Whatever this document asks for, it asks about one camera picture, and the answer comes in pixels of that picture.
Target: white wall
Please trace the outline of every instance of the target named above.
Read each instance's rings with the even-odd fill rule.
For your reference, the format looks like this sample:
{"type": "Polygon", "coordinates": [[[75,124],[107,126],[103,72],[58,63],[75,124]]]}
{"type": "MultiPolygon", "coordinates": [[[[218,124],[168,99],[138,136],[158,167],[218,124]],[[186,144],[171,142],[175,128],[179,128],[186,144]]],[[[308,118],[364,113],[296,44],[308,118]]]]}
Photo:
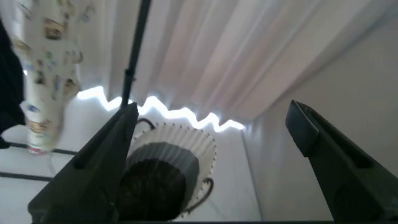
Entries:
{"type": "Polygon", "coordinates": [[[393,19],[284,96],[244,130],[265,220],[332,219],[309,161],[285,127],[293,99],[317,110],[398,175],[397,40],[398,19],[393,19]]]}

